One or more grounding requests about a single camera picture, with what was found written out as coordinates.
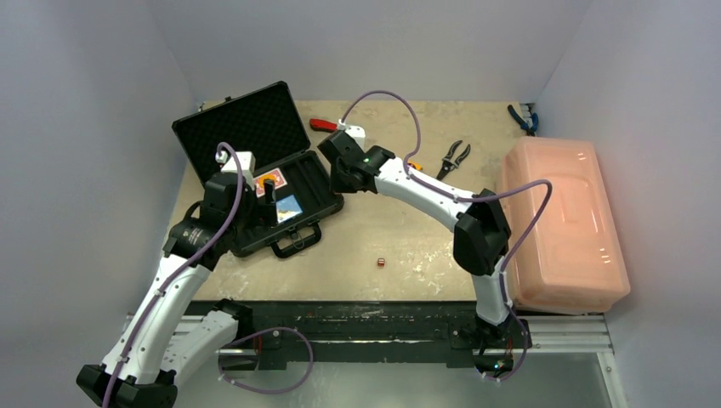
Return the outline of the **black poker set case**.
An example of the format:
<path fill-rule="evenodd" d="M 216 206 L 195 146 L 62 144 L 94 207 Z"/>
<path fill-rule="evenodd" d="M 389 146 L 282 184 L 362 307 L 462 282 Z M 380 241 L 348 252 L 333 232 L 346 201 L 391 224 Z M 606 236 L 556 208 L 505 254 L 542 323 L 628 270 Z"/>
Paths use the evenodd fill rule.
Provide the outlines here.
<path fill-rule="evenodd" d="M 283 224 L 268 225 L 255 242 L 239 242 L 231 253 L 239 258 L 271 247 L 278 258 L 313 246 L 321 239 L 319 222 L 343 208 L 331 190 L 328 171 L 311 150 L 310 140 L 289 87 L 277 82 L 208 110 L 175 121 L 172 129 L 191 166 L 204 184 L 221 165 L 215 159 L 221 143 L 255 157 L 253 178 L 280 168 L 287 185 L 275 190 L 276 201 L 295 195 L 304 213 Z"/>

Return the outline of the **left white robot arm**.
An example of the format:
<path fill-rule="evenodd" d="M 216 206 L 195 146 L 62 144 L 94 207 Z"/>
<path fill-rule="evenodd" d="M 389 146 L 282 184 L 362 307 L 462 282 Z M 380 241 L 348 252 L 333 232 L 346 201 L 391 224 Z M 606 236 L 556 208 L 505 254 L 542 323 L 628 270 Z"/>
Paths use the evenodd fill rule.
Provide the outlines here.
<path fill-rule="evenodd" d="M 272 193 L 259 199 L 255 158 L 221 143 L 219 172 L 168 234 L 156 276 L 137 312 L 98 365 L 85 365 L 79 388 L 100 407 L 171 407 L 179 389 L 216 349 L 253 339 L 250 310 L 224 300 L 200 326 L 176 341 L 174 333 L 193 297 L 221 257 L 234 251 L 245 229 L 276 222 Z"/>

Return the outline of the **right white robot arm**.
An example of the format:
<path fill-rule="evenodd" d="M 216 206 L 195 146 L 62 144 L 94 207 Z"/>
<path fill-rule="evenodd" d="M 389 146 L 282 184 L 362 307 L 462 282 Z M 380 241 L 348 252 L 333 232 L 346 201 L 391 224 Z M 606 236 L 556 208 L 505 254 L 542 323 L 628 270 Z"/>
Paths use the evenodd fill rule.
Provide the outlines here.
<path fill-rule="evenodd" d="M 501 264 L 508 254 L 511 229 L 492 191 L 475 194 L 452 187 L 407 168 L 383 147 L 363 150 L 344 130 L 323 139 L 319 150 L 331 165 L 333 191 L 388 196 L 447 228 L 453 235 L 454 260 L 471 275 L 480 340 L 497 346 L 509 337 L 512 303 Z"/>

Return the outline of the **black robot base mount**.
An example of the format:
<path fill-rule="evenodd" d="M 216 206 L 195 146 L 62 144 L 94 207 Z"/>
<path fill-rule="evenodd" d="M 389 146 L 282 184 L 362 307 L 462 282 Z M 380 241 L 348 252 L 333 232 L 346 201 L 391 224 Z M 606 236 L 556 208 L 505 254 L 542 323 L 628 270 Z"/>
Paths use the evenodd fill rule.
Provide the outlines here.
<path fill-rule="evenodd" d="M 510 316 L 492 326 L 471 301 L 194 301 L 185 313 L 215 309 L 241 317 L 236 337 L 263 333 L 223 349 L 220 360 L 230 371 L 313 360 L 443 364 L 498 377 L 531 346 L 526 320 Z"/>

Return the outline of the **orange big blind button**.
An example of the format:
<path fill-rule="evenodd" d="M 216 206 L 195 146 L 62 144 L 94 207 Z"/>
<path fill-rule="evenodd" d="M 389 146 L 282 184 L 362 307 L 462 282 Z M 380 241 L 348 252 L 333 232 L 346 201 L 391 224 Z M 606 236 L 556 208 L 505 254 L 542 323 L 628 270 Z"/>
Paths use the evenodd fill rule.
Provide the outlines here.
<path fill-rule="evenodd" d="M 256 181 L 258 182 L 259 188 L 263 190 L 266 184 L 275 185 L 277 183 L 277 178 L 274 174 L 267 174 L 262 177 L 258 177 Z"/>

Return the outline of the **blue playing card deck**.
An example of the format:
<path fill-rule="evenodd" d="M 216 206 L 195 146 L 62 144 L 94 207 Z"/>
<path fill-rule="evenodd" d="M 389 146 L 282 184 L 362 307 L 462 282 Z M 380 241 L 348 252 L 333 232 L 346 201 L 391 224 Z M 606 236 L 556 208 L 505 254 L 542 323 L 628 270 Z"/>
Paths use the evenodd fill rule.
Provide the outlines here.
<path fill-rule="evenodd" d="M 276 202 L 275 208 L 278 224 L 283 224 L 304 213 L 303 208 L 295 195 L 288 195 L 280 199 Z"/>

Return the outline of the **red playing card deck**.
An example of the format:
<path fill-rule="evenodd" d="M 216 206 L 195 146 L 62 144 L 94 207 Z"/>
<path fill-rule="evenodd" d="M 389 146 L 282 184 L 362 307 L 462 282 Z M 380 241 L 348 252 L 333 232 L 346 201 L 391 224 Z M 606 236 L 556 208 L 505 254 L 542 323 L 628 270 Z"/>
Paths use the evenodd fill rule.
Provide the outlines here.
<path fill-rule="evenodd" d="M 258 185 L 258 182 L 256 181 L 256 179 L 257 179 L 258 177 L 262 177 L 262 176 L 267 175 L 267 174 L 274 174 L 274 175 L 276 176 L 276 178 L 277 178 L 277 183 L 274 185 L 274 189 L 275 189 L 275 190 L 278 190 L 278 189 L 280 189 L 280 188 L 283 188 L 283 187 L 285 187 L 285 186 L 287 185 L 286 177 L 283 175 L 283 173 L 282 173 L 282 171 L 280 170 L 280 168 L 278 168 L 278 167 L 277 167 L 277 168 L 274 168 L 274 169 L 272 169 L 272 170 L 270 170 L 270 171 L 268 171 L 268 172 L 262 173 L 262 174 L 260 174 L 259 176 L 257 176 L 257 177 L 254 178 L 255 192 L 256 192 L 256 196 L 257 196 L 257 197 L 262 197 L 262 196 L 265 194 L 265 187 L 264 187 L 263 190 L 261 190 L 261 189 L 259 188 L 259 185 Z"/>

